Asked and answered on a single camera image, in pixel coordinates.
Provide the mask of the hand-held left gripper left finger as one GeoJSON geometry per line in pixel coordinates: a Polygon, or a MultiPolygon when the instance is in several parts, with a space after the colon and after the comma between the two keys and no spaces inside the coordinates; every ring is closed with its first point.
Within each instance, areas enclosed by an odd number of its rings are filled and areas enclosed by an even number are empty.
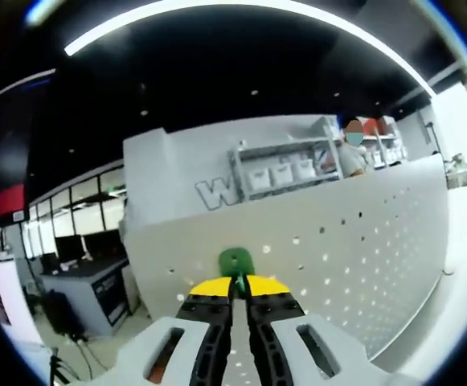
{"type": "Polygon", "coordinates": [[[231,326],[232,278],[200,283],[174,318],[160,318],[122,347],[116,384],[221,385],[231,326]]]}

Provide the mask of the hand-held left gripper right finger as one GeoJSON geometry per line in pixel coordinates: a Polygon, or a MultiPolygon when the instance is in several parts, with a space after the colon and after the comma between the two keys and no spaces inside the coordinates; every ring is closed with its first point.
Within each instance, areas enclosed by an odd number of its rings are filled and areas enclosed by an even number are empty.
{"type": "Polygon", "coordinates": [[[244,277],[251,349],[263,385],[419,385],[385,372],[355,337],[305,313],[286,285],[244,277]]]}

